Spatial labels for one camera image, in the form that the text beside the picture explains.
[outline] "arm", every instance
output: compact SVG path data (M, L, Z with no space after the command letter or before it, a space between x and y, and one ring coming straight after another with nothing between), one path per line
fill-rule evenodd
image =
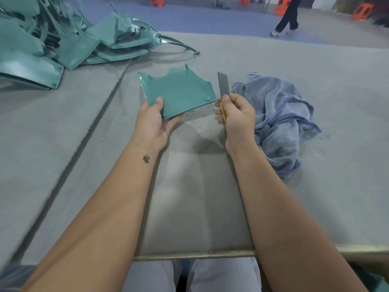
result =
M180 117L162 122L163 100L141 107L135 132L111 172L22 288L120 292L142 222L154 165Z
M226 149L235 166L255 250L273 291L366 292L257 147L254 109L240 95L230 98L222 98Z

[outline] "white pants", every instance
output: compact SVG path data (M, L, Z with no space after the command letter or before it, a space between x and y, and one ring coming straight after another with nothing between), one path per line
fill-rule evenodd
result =
M122 292L175 292L181 274L179 261L133 262ZM261 292L254 257L191 261L187 292Z

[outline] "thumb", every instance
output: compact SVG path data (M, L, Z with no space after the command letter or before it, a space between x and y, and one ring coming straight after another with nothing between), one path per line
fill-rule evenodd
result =
M160 112L163 109L163 98L158 97L155 100L155 103L153 104L152 108L156 109L158 112Z
M228 95L223 95L221 98L221 102L223 103L223 109L226 111L227 115L231 113L237 107L232 103L230 97Z

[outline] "white sneaker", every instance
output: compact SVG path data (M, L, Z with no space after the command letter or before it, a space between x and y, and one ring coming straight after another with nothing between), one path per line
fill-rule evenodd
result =
M281 34L281 33L277 32L277 31L272 31L272 32L270 33L270 36L272 36L272 37L278 37L280 34Z
M295 29L290 29L289 31L286 32L286 34L291 36L294 34L295 31L296 31Z

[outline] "orange plastic stool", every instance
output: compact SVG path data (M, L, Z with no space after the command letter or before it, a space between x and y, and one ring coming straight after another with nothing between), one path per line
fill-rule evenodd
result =
M150 0L150 5L162 8L162 6L165 7L165 0Z
M244 5L244 4L250 4L251 0L239 0L239 4Z
M371 3L362 3L359 5L357 10L351 15L351 18L354 20L366 19L369 16L370 12L373 9L374 4Z
M283 16L290 3L291 0L278 0L278 4L274 9L273 14L277 14L277 16Z

